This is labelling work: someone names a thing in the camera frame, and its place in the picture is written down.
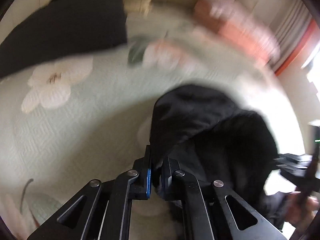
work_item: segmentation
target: orange edge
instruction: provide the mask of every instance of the orange edge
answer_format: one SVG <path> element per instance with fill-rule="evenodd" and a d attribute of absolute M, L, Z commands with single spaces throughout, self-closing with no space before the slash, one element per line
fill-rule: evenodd
<path fill-rule="evenodd" d="M 301 38 L 299 44 L 293 52 L 289 55 L 289 57 L 282 63 L 282 65 L 275 71 L 276 76 L 279 76 L 287 66 L 290 65 L 292 61 L 296 59 L 296 57 L 301 53 L 301 51 L 305 48 L 308 41 L 310 40 L 311 36 L 314 34 L 314 32 L 317 30 L 318 25 L 316 24 L 316 21 L 314 19 L 311 20 L 306 32 L 304 33 L 303 37 Z"/>

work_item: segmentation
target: white flower print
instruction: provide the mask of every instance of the white flower print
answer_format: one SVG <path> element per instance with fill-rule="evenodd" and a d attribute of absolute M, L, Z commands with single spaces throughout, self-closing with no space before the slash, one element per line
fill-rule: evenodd
<path fill-rule="evenodd" d="M 90 75 L 92 63 L 92 56 L 81 56 L 38 65 L 28 81 L 31 90 L 24 98 L 21 110 L 27 114 L 39 104 L 48 109 L 62 106 L 70 98 L 71 85 Z"/>

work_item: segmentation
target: black clothing item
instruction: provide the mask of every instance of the black clothing item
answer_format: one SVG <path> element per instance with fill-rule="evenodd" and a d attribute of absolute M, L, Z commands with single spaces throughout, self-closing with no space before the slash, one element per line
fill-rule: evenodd
<path fill-rule="evenodd" d="M 0 78 L 60 57 L 127 43 L 122 0 L 52 0 L 0 45 Z"/>
<path fill-rule="evenodd" d="M 278 153 L 258 113 L 240 109 L 212 88 L 178 87 L 155 103 L 150 150 L 155 168 L 169 155 L 200 181 L 221 179 L 281 227 L 284 218 L 274 217 L 281 201 L 269 201 L 263 190 Z"/>

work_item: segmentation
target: bed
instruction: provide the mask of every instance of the bed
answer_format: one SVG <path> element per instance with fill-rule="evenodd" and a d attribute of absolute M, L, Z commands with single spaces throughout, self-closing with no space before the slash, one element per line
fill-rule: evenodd
<path fill-rule="evenodd" d="M 155 101 L 181 84 L 222 90 L 263 116 L 279 153 L 304 153 L 294 111 L 268 66 L 258 68 L 218 37 L 208 45 L 191 15 L 174 6 L 129 13 L 126 24 L 127 45 L 32 66 L 0 81 L 0 194 L 19 206 L 24 185 L 34 179 L 22 206 L 30 231 L 30 212 L 41 224 L 91 179 L 111 180 L 130 169 L 144 155 Z M 175 53 L 184 60 L 177 62 Z M 38 83 L 61 78 L 56 69 L 68 81 L 35 93 Z M 133 203 L 131 221 L 130 239 L 175 239 L 177 228 L 156 194 L 147 204 Z"/>

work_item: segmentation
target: triangular cutout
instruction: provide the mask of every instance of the triangular cutout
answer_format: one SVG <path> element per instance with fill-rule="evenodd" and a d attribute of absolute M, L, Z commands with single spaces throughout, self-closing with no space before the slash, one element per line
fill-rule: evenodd
<path fill-rule="evenodd" d="M 74 229 L 78 223 L 86 201 L 87 197 L 82 195 L 57 219 L 57 221 L 68 228 Z"/>
<path fill-rule="evenodd" d="M 233 196 L 226 196 L 226 201 L 239 230 L 245 230 L 258 223 L 258 220 L 250 214 Z"/>

